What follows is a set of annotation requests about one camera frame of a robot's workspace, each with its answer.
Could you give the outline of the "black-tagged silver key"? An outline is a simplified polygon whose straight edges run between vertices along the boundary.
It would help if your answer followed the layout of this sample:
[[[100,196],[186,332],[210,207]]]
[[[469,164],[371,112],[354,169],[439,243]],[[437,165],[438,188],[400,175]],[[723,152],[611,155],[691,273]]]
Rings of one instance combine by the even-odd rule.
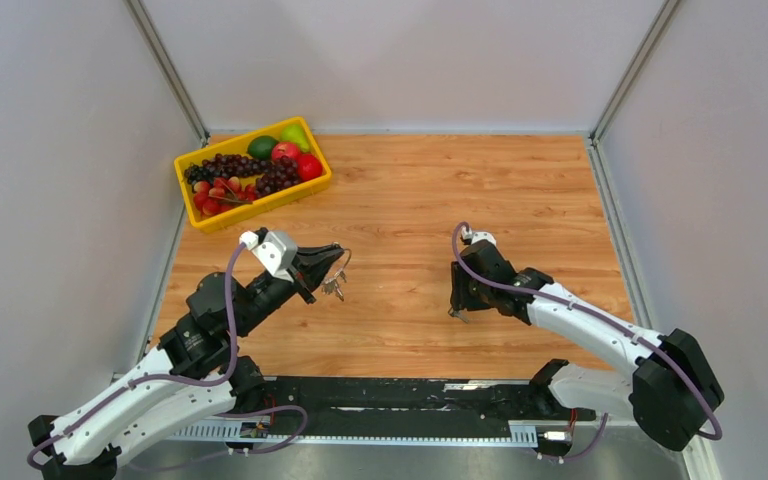
[[[460,311],[460,310],[450,309],[450,310],[448,311],[448,315],[449,315],[450,317],[452,317],[452,318],[456,318],[456,319],[458,319],[458,320],[462,321],[462,322],[463,322],[463,323],[465,323],[465,324],[469,324],[469,323],[470,323],[470,320],[469,320],[469,318],[466,316],[466,314],[465,314],[465,313],[463,313],[463,312],[462,312],[462,311]]]

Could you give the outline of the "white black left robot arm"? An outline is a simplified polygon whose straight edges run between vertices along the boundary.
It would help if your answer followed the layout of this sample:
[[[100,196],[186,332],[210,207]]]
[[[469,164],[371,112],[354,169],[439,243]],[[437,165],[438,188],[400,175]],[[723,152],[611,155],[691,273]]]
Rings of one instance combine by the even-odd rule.
[[[242,233],[226,269],[199,281],[187,313],[131,370],[72,412],[29,423],[27,463],[46,479],[112,479],[140,451],[196,421],[257,412],[265,380],[240,355],[239,339],[294,296],[314,303],[349,256],[338,243],[300,247],[281,231]]]

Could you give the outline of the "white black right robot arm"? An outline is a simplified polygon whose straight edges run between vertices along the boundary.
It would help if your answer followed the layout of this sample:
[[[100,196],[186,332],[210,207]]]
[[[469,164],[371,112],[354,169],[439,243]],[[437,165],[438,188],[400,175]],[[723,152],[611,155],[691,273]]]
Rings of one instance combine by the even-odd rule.
[[[451,264],[450,314],[494,310],[560,335],[607,364],[593,370],[548,362],[531,403],[544,417],[589,409],[632,419],[655,443],[682,451],[695,437],[719,440],[714,414],[725,399],[698,340],[624,321],[580,299],[534,268],[515,270],[488,239],[468,240]]]

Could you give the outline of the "silver keyring with keys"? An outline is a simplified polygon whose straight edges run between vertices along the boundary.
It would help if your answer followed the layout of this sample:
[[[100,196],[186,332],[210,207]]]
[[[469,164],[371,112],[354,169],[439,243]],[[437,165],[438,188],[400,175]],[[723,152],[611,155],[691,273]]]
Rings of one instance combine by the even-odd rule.
[[[339,264],[335,264],[333,268],[326,275],[326,278],[322,283],[322,292],[325,295],[331,295],[339,299],[341,302],[345,301],[345,294],[342,287],[347,282],[347,273],[349,263],[352,259],[352,250],[346,248],[343,251],[342,256],[339,259]]]

